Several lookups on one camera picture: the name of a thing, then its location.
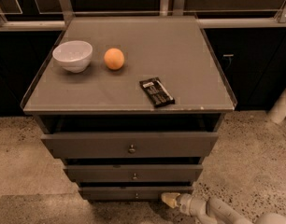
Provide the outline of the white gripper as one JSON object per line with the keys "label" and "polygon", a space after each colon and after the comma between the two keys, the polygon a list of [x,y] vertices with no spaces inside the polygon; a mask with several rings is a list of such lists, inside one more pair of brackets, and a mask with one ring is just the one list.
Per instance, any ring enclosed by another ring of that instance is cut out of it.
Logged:
{"label": "white gripper", "polygon": [[177,192],[164,192],[161,200],[171,208],[179,207],[182,214],[199,217],[206,214],[207,202],[190,194],[179,194]]}

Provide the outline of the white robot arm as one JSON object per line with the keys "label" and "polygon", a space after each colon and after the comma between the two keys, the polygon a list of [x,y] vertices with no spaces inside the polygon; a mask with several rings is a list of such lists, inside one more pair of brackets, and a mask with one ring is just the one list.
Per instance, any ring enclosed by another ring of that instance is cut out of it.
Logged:
{"label": "white robot arm", "polygon": [[164,192],[161,200],[184,215],[196,217],[201,224],[286,224],[286,217],[276,213],[263,214],[252,223],[218,198],[204,201],[188,193]]}

